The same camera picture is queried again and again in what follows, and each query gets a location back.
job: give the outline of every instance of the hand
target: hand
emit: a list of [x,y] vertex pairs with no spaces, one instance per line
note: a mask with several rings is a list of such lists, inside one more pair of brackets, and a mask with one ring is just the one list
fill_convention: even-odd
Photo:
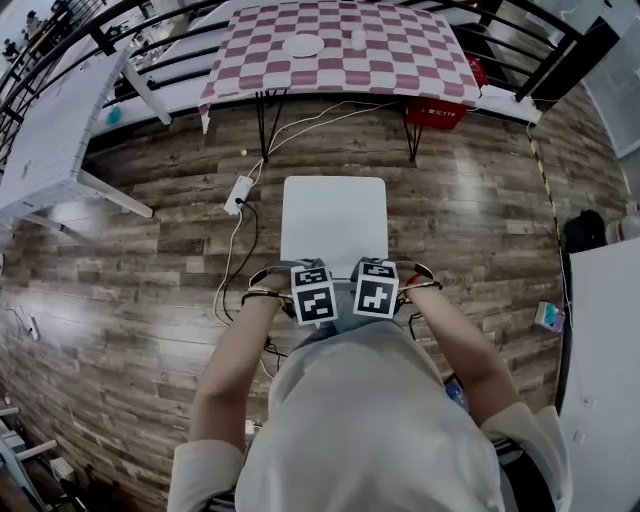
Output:
[[275,292],[282,293],[291,288],[291,271],[284,268],[276,269],[254,286],[264,286]]

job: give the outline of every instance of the white table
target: white table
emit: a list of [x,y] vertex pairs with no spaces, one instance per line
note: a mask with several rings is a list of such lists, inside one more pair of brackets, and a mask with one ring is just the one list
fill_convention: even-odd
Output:
[[122,73],[160,120],[171,117],[121,50],[50,87],[27,111],[0,183],[0,218],[22,217],[53,229],[33,212],[88,197],[105,197],[143,217],[153,210],[82,170],[91,128]]
[[290,176],[284,182],[280,259],[322,258],[349,278],[360,258],[387,258],[387,196],[380,178]]

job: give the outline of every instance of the hazard tape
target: hazard tape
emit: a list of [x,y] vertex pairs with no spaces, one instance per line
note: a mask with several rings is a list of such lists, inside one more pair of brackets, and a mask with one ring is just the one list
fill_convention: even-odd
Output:
[[538,150],[536,149],[536,145],[531,138],[531,134],[529,130],[527,130],[527,137],[529,137],[529,146],[531,147],[531,152],[538,163],[538,170],[540,171],[540,176],[542,176],[542,181],[544,181],[544,189],[547,191],[547,197],[549,197],[549,202],[551,203],[551,211],[553,212],[553,223],[556,226],[556,237],[558,239],[558,247],[562,250],[562,241],[560,238],[560,224],[558,224],[558,215],[556,213],[556,204],[553,202],[553,196],[551,195],[551,187],[549,187],[549,181],[547,180],[547,175],[544,172],[544,167],[542,166],[542,162],[540,161],[540,157],[538,156]]

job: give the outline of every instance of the checkered tablecloth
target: checkered tablecloth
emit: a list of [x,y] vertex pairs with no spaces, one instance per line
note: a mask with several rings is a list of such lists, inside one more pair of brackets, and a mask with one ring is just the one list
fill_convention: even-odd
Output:
[[[366,49],[351,32],[366,32]],[[324,49],[295,58],[282,49],[296,34],[313,34]],[[451,27],[437,14],[392,4],[287,2],[233,14],[202,92],[210,105],[256,92],[358,91],[426,96],[475,106],[480,90]]]

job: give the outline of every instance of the tissue box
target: tissue box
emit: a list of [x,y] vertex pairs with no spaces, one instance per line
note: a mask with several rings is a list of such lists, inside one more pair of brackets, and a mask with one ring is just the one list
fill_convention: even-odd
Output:
[[552,332],[562,332],[564,313],[553,304],[540,302],[533,322]]

